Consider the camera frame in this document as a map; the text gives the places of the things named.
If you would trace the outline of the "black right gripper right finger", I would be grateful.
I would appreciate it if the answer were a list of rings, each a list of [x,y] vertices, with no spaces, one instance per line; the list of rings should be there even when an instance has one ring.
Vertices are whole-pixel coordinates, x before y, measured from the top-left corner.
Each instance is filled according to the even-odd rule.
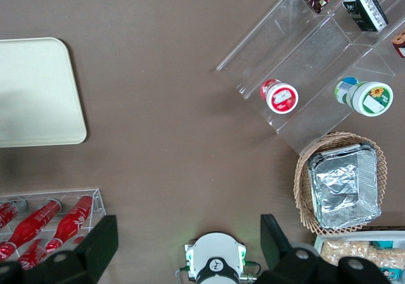
[[[260,244],[269,270],[279,264],[284,255],[292,250],[292,246],[272,214],[260,217]]]

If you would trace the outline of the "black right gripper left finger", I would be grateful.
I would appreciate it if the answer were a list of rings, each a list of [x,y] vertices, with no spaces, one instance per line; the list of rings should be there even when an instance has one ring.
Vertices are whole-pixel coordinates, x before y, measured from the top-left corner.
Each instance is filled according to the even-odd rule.
[[[88,274],[103,274],[118,250],[116,215],[105,215],[75,248]]]

